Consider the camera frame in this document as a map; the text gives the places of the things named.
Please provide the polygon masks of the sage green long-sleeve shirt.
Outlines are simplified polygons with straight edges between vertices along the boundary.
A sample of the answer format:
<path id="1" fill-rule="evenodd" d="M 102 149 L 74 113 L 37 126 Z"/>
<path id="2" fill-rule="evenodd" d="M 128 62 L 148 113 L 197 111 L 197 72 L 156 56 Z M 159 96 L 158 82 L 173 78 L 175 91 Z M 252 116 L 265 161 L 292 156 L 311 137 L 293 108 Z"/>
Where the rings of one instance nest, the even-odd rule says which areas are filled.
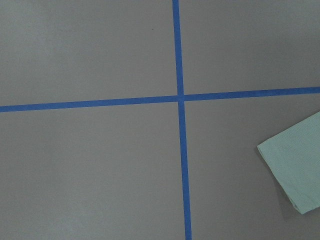
<path id="1" fill-rule="evenodd" d="M 293 207 L 305 214 L 320 206 L 320 114 L 257 146 Z"/>

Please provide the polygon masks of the blue tape grid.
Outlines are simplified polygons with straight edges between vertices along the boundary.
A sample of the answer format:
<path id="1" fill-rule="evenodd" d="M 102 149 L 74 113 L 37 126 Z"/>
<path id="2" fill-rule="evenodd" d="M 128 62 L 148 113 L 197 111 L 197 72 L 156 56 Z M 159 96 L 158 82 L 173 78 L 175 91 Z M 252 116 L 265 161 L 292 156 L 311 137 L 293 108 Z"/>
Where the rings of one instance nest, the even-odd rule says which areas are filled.
<path id="1" fill-rule="evenodd" d="M 261 89 L 261 90 L 247 90 L 247 91 L 185 94 L 181 23 L 180 23 L 180 3 L 177 0 L 172 1 L 172 15 L 173 15 L 176 86 L 177 86 L 176 95 L 85 100 L 85 101 L 50 102 L 50 103 L 36 103 L 36 104 L 2 105 L 0 107 L 0 111 L 2 113 L 9 113 L 9 112 L 24 112 L 24 111 L 29 112 L 29 111 L 93 108 L 93 107 L 107 107 L 107 106 L 129 106 L 129 105 L 140 105 L 140 104 L 177 103 L 182 199 L 183 199 L 183 215 L 184 215 L 183 217 L 184 218 L 184 235 L 185 235 L 185 239 L 191 240 L 193 238 L 192 237 L 192 214 L 191 214 L 191 201 L 190 201 L 185 103 L 196 102 L 196 101 L 208 101 L 208 100 L 244 99 L 244 98 L 262 98 L 262 97 L 274 97 L 274 96 L 319 94 L 320 88 L 318 86 L 312 86 L 312 87 L 294 87 L 294 88 L 279 88 L 279 89 Z"/>

